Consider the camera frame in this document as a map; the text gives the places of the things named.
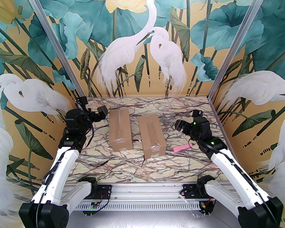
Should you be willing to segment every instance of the wallpaper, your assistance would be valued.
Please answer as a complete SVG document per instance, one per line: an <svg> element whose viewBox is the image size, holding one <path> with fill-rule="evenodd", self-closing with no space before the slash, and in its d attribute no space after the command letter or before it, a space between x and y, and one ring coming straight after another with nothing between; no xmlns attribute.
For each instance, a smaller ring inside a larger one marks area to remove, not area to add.
<svg viewBox="0 0 285 228"><path fill-rule="evenodd" d="M43 29L28 1L18 1L0 0L0 227L21 227L20 205L52 165L76 96L60 61L37 43Z"/></svg>
<svg viewBox="0 0 285 228"><path fill-rule="evenodd" d="M123 97L206 95L251 0L40 2L86 95ZM247 38L262 32L256 22ZM42 33L32 31L54 58Z"/></svg>
<svg viewBox="0 0 285 228"><path fill-rule="evenodd" d="M212 102L234 152L249 175L284 204L285 0L264 0L247 42L230 64Z"/></svg>

